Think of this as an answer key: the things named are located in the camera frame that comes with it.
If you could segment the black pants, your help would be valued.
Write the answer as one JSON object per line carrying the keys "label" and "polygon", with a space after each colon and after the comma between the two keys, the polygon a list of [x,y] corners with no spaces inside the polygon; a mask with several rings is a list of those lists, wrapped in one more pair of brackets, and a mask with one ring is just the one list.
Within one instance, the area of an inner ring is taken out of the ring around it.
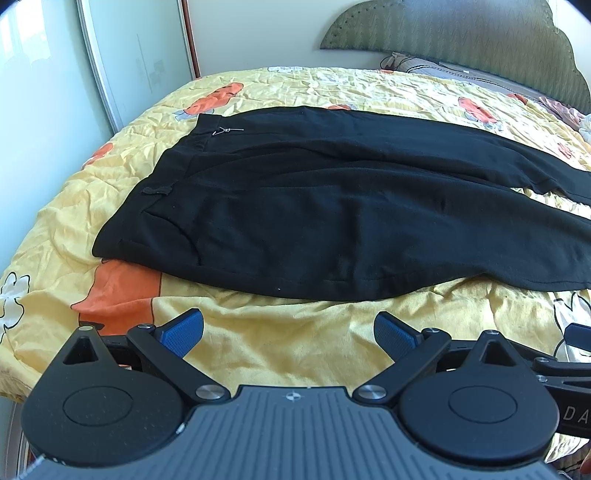
{"label": "black pants", "polygon": [[590,284],[590,175],[501,136],[311,107],[205,114],[99,231],[95,256],[273,297],[367,301],[487,276]]}

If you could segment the yellow floral bed sheet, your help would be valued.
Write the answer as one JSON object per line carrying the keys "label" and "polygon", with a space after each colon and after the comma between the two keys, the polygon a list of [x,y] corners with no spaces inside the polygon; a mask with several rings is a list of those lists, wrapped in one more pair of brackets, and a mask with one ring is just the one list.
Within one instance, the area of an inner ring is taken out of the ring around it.
{"label": "yellow floral bed sheet", "polygon": [[190,362],[230,385],[352,385],[387,363],[370,338],[376,302],[274,299],[197,285],[105,263],[91,245],[107,217],[154,168],[163,151],[208,113],[273,106],[353,109],[439,120],[489,131],[590,166],[590,147],[544,108],[515,95],[405,73],[270,67],[192,81],[116,134],[43,207],[1,277],[1,392],[28,394],[80,320],[113,314],[169,319],[204,309],[204,343]]}

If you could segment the white wardrobe sliding door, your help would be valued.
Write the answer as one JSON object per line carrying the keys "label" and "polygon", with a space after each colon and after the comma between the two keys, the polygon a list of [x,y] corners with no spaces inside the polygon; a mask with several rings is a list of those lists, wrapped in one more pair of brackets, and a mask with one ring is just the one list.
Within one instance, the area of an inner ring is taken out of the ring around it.
{"label": "white wardrobe sliding door", "polygon": [[194,76],[177,1],[1,4],[1,264],[115,133]]}

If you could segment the grey patterned pillow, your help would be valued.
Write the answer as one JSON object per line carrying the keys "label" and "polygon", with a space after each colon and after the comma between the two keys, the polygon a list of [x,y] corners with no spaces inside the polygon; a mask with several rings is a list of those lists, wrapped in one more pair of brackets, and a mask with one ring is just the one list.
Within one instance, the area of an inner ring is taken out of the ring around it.
{"label": "grey patterned pillow", "polygon": [[535,89],[504,77],[461,65],[435,62],[398,52],[393,52],[390,56],[385,57],[380,63],[380,68],[387,71],[420,74],[445,80],[457,80],[475,84],[499,93],[522,95],[533,100],[543,96],[543,93]]}

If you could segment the green padded headboard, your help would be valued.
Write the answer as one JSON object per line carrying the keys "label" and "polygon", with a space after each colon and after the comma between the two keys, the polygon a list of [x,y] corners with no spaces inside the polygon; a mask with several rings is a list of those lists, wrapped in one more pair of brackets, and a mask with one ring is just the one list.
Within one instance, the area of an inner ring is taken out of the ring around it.
{"label": "green padded headboard", "polygon": [[545,1],[366,1],[343,11],[321,46],[470,67],[590,111],[588,83]]}

